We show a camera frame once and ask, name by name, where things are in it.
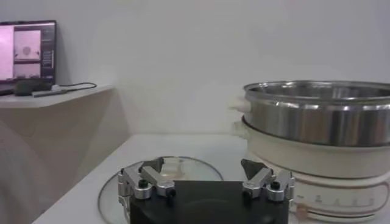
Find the white shelf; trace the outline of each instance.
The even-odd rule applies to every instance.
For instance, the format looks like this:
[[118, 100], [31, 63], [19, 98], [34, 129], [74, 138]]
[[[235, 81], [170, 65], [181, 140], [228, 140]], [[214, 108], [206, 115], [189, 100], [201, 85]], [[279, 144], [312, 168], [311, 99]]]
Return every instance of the white shelf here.
[[62, 95], [34, 98], [32, 96], [0, 96], [0, 108], [41, 108], [101, 93], [113, 89], [111, 85], [97, 86], [93, 89], [83, 89]]

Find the monitor screen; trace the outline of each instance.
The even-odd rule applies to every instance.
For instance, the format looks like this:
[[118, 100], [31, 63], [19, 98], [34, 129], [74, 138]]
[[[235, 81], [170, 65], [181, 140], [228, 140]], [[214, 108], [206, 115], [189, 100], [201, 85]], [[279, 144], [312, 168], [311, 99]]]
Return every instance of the monitor screen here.
[[55, 80], [55, 21], [0, 23], [0, 82]]

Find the pot handle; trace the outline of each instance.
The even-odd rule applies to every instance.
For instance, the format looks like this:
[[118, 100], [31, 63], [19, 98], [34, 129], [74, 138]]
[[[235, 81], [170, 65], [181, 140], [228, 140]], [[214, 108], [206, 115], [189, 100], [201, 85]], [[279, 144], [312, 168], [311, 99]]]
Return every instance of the pot handle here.
[[232, 99], [228, 104], [229, 109], [237, 110], [242, 113], [249, 113], [252, 109], [250, 102], [244, 97]]
[[243, 138], [245, 140], [249, 140], [250, 133], [245, 125], [241, 121], [235, 121], [232, 124], [231, 133], [233, 136], [237, 136]]

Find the silver bracket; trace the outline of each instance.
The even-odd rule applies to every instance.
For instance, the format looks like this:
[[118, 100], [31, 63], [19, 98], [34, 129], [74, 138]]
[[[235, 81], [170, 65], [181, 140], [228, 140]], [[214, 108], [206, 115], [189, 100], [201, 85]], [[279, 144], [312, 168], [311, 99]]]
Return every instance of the silver bracket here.
[[292, 200], [294, 197], [295, 178], [292, 173], [282, 170], [275, 180], [268, 183], [266, 190], [268, 199], [271, 201], [283, 201], [285, 198]]
[[272, 178], [272, 171], [268, 168], [262, 168], [252, 179], [243, 182], [243, 192], [251, 198], [257, 198], [265, 184]]
[[141, 177], [156, 187], [157, 194], [163, 197], [173, 197], [176, 194], [175, 182], [161, 176], [151, 166], [142, 167]]
[[134, 195], [135, 198], [145, 200], [152, 195], [152, 185], [143, 180], [137, 171], [132, 168], [122, 169], [118, 174], [118, 195], [121, 197]]

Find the white countertop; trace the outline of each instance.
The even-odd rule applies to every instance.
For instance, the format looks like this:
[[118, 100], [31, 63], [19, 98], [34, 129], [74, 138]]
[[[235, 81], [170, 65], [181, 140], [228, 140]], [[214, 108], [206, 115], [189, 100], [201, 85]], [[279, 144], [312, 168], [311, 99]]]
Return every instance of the white countertop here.
[[[105, 224], [98, 211], [98, 195], [120, 168], [156, 156], [190, 156], [217, 168], [225, 180], [243, 180], [240, 161], [246, 141], [229, 135], [135, 135], [65, 194], [33, 224]], [[386, 217], [365, 224], [387, 224]], [[320, 224], [310, 221], [306, 224]]]

